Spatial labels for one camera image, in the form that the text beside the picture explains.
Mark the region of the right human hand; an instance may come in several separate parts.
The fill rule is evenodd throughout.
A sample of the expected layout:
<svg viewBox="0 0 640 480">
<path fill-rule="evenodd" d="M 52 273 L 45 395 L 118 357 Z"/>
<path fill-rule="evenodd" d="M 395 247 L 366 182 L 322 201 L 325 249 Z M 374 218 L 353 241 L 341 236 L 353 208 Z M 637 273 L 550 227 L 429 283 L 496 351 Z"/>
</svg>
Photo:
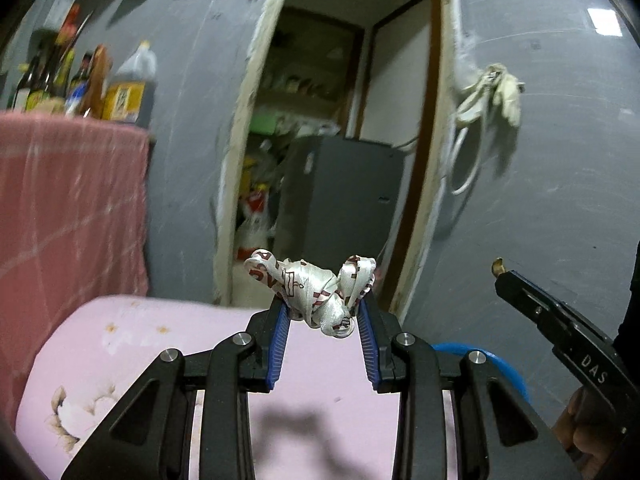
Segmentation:
<svg viewBox="0 0 640 480">
<path fill-rule="evenodd" d="M 606 406 L 587 388 L 578 388 L 552 427 L 564 450 L 577 457 L 583 479 L 623 479 L 622 437 Z"/>
</svg>

